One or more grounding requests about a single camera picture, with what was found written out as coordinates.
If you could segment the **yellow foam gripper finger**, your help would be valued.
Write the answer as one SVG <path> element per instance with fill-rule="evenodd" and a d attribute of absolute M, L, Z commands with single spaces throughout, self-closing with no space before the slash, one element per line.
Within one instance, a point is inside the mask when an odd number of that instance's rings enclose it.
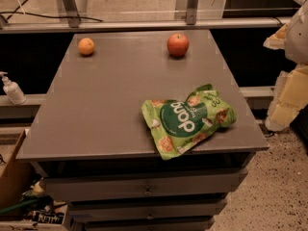
<path fill-rule="evenodd" d="M 281 28 L 279 28 L 274 34 L 266 38 L 266 40 L 263 43 L 263 46 L 272 50 L 284 49 L 286 31 L 288 26 L 289 24 L 286 23 Z"/>
<path fill-rule="evenodd" d="M 281 71 L 269 104 L 266 127 L 282 131 L 308 105 L 308 65 L 298 64 L 291 72 Z"/>

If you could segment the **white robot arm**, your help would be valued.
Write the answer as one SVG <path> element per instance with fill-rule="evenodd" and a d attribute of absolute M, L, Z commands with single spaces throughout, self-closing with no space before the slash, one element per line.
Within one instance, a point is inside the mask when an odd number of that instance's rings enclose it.
<path fill-rule="evenodd" d="M 288 23 L 264 41 L 264 46 L 283 49 L 285 57 L 296 63 L 290 73 L 280 72 L 269 104 L 265 125 L 277 132 L 289 127 L 308 105 L 308 1 Z"/>

